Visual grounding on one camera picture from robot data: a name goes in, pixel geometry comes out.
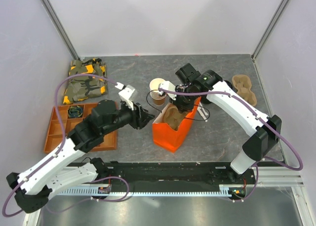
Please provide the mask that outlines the orange paper bag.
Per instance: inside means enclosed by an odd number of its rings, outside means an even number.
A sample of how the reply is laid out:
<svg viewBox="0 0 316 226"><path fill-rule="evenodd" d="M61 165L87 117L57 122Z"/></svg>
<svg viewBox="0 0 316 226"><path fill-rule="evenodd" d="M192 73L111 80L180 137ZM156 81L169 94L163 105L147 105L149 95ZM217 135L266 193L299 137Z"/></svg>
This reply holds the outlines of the orange paper bag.
<svg viewBox="0 0 316 226"><path fill-rule="evenodd" d="M172 103L168 103L152 123L153 142L155 145L168 150L169 152L176 152L183 144L187 134L189 133L193 122L203 121L203 119L196 119L197 108L201 98L195 100L194 108L188 112L186 117L182 120L177 131L170 128L167 123L162 121L165 111Z"/></svg>

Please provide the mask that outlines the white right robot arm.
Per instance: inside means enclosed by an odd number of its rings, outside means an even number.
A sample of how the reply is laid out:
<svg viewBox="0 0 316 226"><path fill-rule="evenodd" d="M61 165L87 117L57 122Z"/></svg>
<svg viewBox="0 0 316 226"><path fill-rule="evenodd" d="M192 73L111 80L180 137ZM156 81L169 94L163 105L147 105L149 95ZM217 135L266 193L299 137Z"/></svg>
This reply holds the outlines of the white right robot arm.
<svg viewBox="0 0 316 226"><path fill-rule="evenodd" d="M279 142L281 119L277 115L269 117L256 110L213 70L201 74L187 63L175 74L182 85L176 86L175 91L179 92L179 95L173 103L180 111L190 111L194 101L201 98L204 104L213 103L224 110L249 136L226 171L227 180L238 183L243 179L244 172Z"/></svg>

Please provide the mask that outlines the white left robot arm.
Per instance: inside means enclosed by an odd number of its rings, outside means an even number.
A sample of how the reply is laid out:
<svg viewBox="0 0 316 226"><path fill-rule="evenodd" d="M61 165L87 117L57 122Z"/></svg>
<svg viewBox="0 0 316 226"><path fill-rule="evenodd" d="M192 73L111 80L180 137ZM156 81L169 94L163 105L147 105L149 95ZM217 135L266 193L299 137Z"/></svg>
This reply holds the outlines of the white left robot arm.
<svg viewBox="0 0 316 226"><path fill-rule="evenodd" d="M10 173L6 177L12 188L11 195L22 211L32 213L69 187L93 181L104 183L108 179L108 168L100 158L67 173L61 173L61 170L102 144L105 135L126 125L142 129L154 117L139 103L131 109L121 102L121 108L117 109L112 100L99 102L50 154L29 170L20 174Z"/></svg>

